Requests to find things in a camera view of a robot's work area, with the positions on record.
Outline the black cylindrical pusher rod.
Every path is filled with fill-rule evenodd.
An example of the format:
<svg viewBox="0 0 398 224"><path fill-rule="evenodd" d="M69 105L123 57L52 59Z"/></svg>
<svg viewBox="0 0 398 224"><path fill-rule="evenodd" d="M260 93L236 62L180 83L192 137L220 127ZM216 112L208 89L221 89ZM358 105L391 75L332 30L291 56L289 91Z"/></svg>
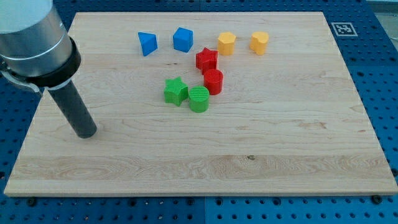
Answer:
<svg viewBox="0 0 398 224"><path fill-rule="evenodd" d="M97 126L72 81L48 92L79 138L95 134Z"/></svg>

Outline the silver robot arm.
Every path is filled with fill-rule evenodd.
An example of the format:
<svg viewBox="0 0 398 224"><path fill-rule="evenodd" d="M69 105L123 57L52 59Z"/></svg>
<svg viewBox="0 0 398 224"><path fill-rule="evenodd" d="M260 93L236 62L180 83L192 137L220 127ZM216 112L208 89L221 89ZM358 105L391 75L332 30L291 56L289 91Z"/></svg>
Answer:
<svg viewBox="0 0 398 224"><path fill-rule="evenodd" d="M76 135L89 138L95 122L72 82L81 64L52 0L1 1L1 75L40 93L45 88Z"/></svg>

